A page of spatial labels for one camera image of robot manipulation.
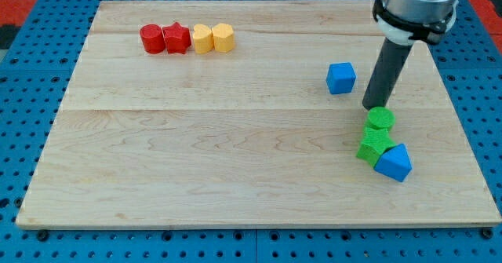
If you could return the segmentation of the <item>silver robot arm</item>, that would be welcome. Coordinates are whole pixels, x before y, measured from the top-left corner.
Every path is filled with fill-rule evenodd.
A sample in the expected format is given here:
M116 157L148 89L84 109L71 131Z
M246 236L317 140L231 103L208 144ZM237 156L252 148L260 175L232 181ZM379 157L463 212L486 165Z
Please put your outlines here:
M373 19L391 42L437 45L453 27L458 0L375 0Z

